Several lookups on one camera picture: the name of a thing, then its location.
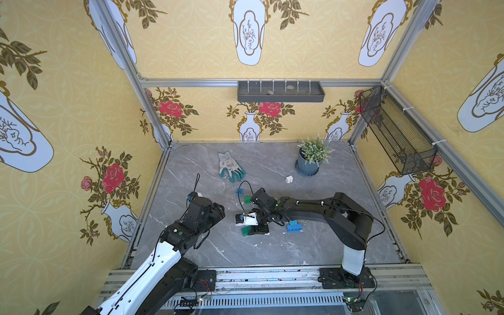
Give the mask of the light blue 2x4 brick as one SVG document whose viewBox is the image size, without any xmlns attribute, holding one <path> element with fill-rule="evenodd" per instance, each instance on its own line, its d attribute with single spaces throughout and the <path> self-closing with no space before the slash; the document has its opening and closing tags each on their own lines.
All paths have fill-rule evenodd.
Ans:
<svg viewBox="0 0 504 315">
<path fill-rule="evenodd" d="M 290 223 L 287 225 L 287 232 L 299 232 L 302 231 L 302 224 L 299 223 Z"/>
</svg>

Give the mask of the green 2x4 brick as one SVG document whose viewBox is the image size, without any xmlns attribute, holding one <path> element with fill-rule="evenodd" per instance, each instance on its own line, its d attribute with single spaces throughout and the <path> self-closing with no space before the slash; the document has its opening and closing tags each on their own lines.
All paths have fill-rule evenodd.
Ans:
<svg viewBox="0 0 504 315">
<path fill-rule="evenodd" d="M 241 229 L 241 234 L 243 237 L 254 235 L 253 226 L 246 226 Z"/>
</svg>

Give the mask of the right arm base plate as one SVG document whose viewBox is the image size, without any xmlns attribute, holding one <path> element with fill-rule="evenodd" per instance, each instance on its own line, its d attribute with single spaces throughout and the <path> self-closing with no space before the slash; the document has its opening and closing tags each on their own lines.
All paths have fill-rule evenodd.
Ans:
<svg viewBox="0 0 504 315">
<path fill-rule="evenodd" d="M 358 276 L 355 276 L 341 267 L 319 269 L 318 282 L 324 289 L 372 289 L 376 281 L 368 267 L 364 267 Z"/>
</svg>

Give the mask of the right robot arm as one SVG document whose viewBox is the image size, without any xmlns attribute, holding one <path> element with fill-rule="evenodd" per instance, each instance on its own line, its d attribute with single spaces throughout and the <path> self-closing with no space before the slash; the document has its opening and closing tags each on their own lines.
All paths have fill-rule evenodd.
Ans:
<svg viewBox="0 0 504 315">
<path fill-rule="evenodd" d="M 341 268 L 344 276 L 358 278 L 363 269 L 374 216 L 348 195 L 337 192 L 325 199 L 275 199 L 261 188 L 251 197 L 261 224 L 320 221 L 330 226 L 344 245 Z"/>
</svg>

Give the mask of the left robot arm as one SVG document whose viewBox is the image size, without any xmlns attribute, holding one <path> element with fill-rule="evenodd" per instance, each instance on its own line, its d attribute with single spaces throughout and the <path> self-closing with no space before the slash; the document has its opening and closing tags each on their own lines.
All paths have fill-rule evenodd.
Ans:
<svg viewBox="0 0 504 315">
<path fill-rule="evenodd" d="M 224 206 L 191 193 L 185 215 L 165 227 L 143 264 L 99 307 L 82 314 L 155 314 L 176 293 L 192 287 L 198 265 L 184 258 L 198 238 L 225 218 Z"/>
</svg>

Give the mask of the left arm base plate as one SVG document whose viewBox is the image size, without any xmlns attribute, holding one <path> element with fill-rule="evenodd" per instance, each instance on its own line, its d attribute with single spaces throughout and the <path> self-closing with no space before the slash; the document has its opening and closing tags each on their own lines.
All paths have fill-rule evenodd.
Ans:
<svg viewBox="0 0 504 315">
<path fill-rule="evenodd" d="M 193 283 L 184 289 L 187 292 L 207 293 L 215 291 L 217 282 L 217 272 L 213 269 L 199 270 L 196 274 L 196 279 Z"/>
</svg>

